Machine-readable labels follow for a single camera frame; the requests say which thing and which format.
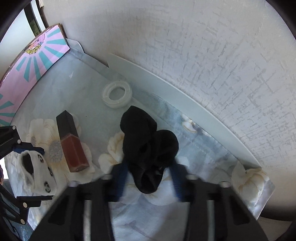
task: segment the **white plastic edge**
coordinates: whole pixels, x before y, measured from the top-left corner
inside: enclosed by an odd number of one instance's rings
[[[32,0],[31,1],[31,6],[32,6],[32,10],[33,10],[33,13],[34,13],[34,16],[35,16],[35,19],[39,25],[39,28],[42,31],[45,30],[45,26],[44,26],[44,23],[41,19],[41,16],[40,16],[40,13],[39,13],[39,10],[38,10],[38,7],[37,7],[37,4],[36,4],[36,1],[35,0]]]
[[[260,167],[250,150],[212,113],[194,99],[144,68],[114,54],[107,55],[110,69],[115,70],[140,88],[153,93],[187,115],[229,150],[243,165]]]

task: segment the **lipstick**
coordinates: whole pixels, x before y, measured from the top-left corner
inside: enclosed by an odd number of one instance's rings
[[[89,167],[73,116],[66,110],[57,116],[59,137],[70,172],[80,172]]]

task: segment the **cartoon character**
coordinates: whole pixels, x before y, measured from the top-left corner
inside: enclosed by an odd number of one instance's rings
[[[42,34],[38,39],[36,39],[27,49],[26,53],[28,54],[34,54],[36,53],[40,48],[41,45],[43,44],[45,39],[45,35]]]

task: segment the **white ring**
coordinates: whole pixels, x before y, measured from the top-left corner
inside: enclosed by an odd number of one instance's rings
[[[123,88],[124,89],[124,95],[119,98],[118,100],[111,100],[110,99],[110,93],[112,90],[116,88]],[[105,104],[113,109],[121,108],[125,105],[127,105],[133,96],[133,92],[131,90],[130,85],[122,80],[114,81],[103,89],[102,92],[102,99],[105,102]]]

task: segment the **teal stripe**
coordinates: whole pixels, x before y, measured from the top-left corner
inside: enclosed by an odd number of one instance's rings
[[[61,58],[63,56],[63,53],[56,51],[50,47],[45,46],[44,47],[46,50],[48,50],[49,52],[51,52],[52,54],[54,54],[56,57]]]
[[[44,64],[46,70],[48,70],[53,65],[53,63],[49,60],[49,58],[45,55],[45,53],[43,53],[43,51],[40,51],[38,55],[42,63]]]
[[[26,67],[26,70],[25,70],[25,74],[24,74],[24,78],[26,81],[29,82],[29,77],[30,77],[30,66],[31,66],[31,60],[32,58],[30,57],[29,58],[29,61],[27,63],[27,67]]]
[[[38,81],[41,78],[41,74],[40,74],[39,67],[38,67],[37,60],[36,60],[35,56],[34,56],[34,69],[35,69],[36,79]]]
[[[59,44],[59,45],[66,45],[67,44],[64,39],[49,40],[46,43],[47,44]]]
[[[15,113],[0,113],[1,116],[14,117]]]
[[[49,37],[51,37],[51,36],[53,36],[55,34],[58,34],[59,32],[61,32],[61,30],[58,28],[55,31],[51,32],[49,35],[47,35],[47,37],[49,38]]]
[[[24,57],[24,58],[22,59],[22,61],[18,64],[18,66],[16,67],[17,71],[20,71],[22,65],[24,64],[24,61],[26,60],[26,58],[27,58],[27,57]]]
[[[0,119],[0,124],[2,124],[3,126],[10,126],[10,123],[1,119]]]
[[[14,104],[11,103],[10,101],[7,101],[3,105],[0,106],[0,110],[4,109],[6,107],[12,106],[12,105],[14,105]]]

